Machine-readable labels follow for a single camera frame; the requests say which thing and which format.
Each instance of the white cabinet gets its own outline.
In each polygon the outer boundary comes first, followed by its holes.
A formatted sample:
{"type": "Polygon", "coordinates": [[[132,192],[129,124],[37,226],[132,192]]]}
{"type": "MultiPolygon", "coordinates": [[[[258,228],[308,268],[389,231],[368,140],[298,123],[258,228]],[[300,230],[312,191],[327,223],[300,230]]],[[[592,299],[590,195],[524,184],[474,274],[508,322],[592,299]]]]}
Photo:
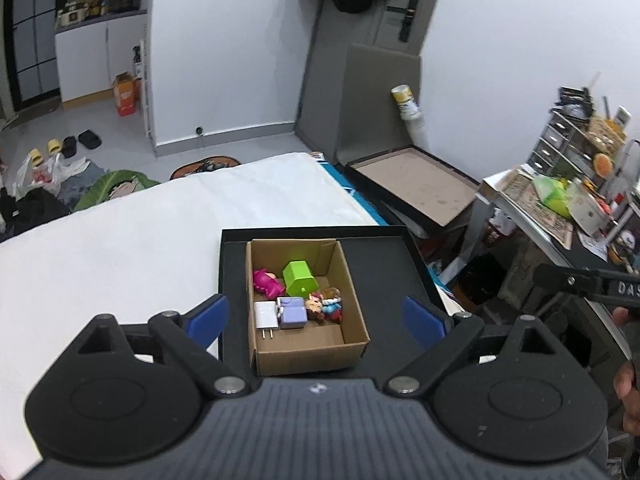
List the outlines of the white cabinet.
{"type": "Polygon", "coordinates": [[[145,37],[146,14],[107,22],[107,49],[111,80],[133,71],[133,47],[145,37]]]}
{"type": "Polygon", "coordinates": [[[57,33],[62,101],[108,90],[118,74],[132,72],[133,47],[145,29],[146,14],[137,14],[57,33]]]}
{"type": "Polygon", "coordinates": [[[107,22],[56,34],[58,77],[63,101],[111,87],[106,52],[107,22]]]}

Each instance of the human finger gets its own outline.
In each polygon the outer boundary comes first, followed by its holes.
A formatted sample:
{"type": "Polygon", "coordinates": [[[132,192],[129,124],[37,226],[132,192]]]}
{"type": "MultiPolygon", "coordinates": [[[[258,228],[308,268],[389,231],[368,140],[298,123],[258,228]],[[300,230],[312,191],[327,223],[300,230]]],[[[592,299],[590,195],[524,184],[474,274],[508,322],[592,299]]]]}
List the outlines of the human finger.
{"type": "Polygon", "coordinates": [[[622,403],[625,405],[627,416],[640,422],[640,392],[632,388],[628,396],[623,397],[622,403]]]}
{"type": "Polygon", "coordinates": [[[622,430],[635,436],[640,436],[640,422],[633,420],[626,413],[622,417],[622,430]]]}
{"type": "Polygon", "coordinates": [[[613,377],[613,389],[620,400],[624,399],[631,393],[634,387],[634,379],[636,378],[636,370],[631,362],[624,363],[618,373],[613,377]]]}
{"type": "Polygon", "coordinates": [[[622,328],[633,319],[631,313],[621,306],[617,307],[611,315],[613,317],[613,324],[618,328],[622,328]]]}

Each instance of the orange box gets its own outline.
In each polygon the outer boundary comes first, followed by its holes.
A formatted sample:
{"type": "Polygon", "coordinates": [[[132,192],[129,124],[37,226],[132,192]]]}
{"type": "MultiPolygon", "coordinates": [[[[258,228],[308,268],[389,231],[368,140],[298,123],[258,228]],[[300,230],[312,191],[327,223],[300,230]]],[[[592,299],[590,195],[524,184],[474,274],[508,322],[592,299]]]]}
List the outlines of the orange box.
{"type": "Polygon", "coordinates": [[[116,76],[116,81],[113,83],[113,95],[116,99],[118,114],[121,117],[131,115],[136,111],[133,77],[129,72],[116,76]]]}

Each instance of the white baseboard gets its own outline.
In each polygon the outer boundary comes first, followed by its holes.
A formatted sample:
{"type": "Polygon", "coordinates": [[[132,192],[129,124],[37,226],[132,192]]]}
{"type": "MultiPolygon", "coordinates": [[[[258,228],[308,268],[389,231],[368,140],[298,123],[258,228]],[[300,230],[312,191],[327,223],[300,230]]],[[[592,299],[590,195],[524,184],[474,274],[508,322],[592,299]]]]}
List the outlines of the white baseboard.
{"type": "Polygon", "coordinates": [[[174,153],[197,150],[226,142],[236,140],[256,139],[277,134],[288,134],[293,131],[293,121],[287,123],[261,124],[260,126],[249,126],[237,130],[227,130],[224,132],[211,132],[202,136],[185,137],[183,139],[160,142],[156,144],[158,156],[173,155],[174,153]]]}

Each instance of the white mattress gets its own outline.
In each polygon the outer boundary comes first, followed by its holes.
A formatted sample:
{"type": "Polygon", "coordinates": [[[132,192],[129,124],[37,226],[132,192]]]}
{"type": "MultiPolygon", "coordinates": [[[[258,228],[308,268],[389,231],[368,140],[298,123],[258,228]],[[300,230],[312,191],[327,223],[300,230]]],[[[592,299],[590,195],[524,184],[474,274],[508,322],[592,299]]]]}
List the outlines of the white mattress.
{"type": "Polygon", "coordinates": [[[0,244],[0,475],[38,460],[33,385],[95,315],[145,322],[218,290],[224,228],[375,225],[305,153],[174,180],[0,244]]]}

